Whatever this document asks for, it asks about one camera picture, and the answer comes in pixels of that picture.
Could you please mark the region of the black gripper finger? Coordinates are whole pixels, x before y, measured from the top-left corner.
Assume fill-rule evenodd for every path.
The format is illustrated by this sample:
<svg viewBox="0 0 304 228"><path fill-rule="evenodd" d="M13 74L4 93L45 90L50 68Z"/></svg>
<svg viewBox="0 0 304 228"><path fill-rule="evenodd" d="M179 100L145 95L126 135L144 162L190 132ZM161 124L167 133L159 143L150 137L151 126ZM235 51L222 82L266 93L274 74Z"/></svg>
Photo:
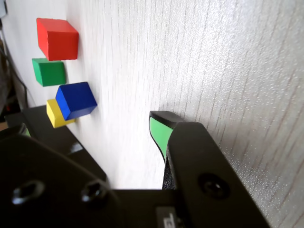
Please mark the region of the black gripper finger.
<svg viewBox="0 0 304 228"><path fill-rule="evenodd" d="M0 133L3 228L121 228L117 197L76 162L21 133Z"/></svg>
<svg viewBox="0 0 304 228"><path fill-rule="evenodd" d="M183 227L269 227L203 124L150 111L149 130L165 163L162 187L177 191Z"/></svg>

